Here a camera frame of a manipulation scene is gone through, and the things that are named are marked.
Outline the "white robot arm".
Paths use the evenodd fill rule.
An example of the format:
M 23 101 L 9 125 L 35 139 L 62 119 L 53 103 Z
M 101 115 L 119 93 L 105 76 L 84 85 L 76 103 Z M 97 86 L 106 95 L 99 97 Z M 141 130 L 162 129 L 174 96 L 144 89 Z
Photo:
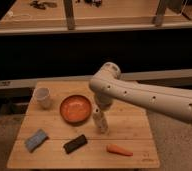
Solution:
M 106 62 L 90 79 L 89 88 L 100 104 L 113 98 L 192 124 L 192 90 L 126 82 L 121 70 Z

